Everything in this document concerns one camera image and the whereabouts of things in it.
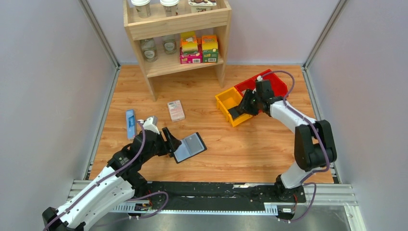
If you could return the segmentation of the black leather card holder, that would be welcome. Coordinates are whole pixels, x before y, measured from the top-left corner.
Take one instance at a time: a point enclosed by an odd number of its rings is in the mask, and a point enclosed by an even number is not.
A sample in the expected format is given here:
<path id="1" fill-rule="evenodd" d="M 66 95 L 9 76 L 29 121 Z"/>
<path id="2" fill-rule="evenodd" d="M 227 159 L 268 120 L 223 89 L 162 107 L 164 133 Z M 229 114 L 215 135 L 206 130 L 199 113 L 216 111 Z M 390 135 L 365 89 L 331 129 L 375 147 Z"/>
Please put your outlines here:
<path id="1" fill-rule="evenodd" d="M 202 137 L 198 132 L 181 139 L 181 145 L 170 154 L 177 164 L 207 150 Z"/>

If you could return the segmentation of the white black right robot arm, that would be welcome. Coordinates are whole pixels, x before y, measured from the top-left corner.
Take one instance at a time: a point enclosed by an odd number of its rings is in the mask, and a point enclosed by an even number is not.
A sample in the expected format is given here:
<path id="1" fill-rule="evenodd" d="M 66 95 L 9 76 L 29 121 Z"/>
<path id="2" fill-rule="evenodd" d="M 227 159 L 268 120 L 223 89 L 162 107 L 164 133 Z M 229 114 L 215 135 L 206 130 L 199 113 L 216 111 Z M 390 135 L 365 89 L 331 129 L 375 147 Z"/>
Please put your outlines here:
<path id="1" fill-rule="evenodd" d="M 313 174 L 328 171 L 337 159 L 330 123 L 312 119 L 292 107 L 286 97 L 276 96 L 268 80 L 257 81 L 253 90 L 246 89 L 237 110 L 253 116 L 263 112 L 294 133 L 295 161 L 277 179 L 285 189 L 301 186 Z"/>

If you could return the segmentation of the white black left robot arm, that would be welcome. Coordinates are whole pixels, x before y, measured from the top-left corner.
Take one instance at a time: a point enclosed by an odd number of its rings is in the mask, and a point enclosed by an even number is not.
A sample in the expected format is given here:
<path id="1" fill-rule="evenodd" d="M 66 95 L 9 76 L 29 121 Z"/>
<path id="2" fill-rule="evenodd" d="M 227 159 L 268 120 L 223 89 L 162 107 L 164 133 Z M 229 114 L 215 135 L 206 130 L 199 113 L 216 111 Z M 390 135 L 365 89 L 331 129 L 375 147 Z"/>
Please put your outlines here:
<path id="1" fill-rule="evenodd" d="M 42 213 L 46 231 L 88 231 L 117 205 L 140 193 L 141 166 L 154 156 L 173 155 L 182 146 L 167 128 L 142 129 L 108 161 L 100 174 L 64 205 Z"/>

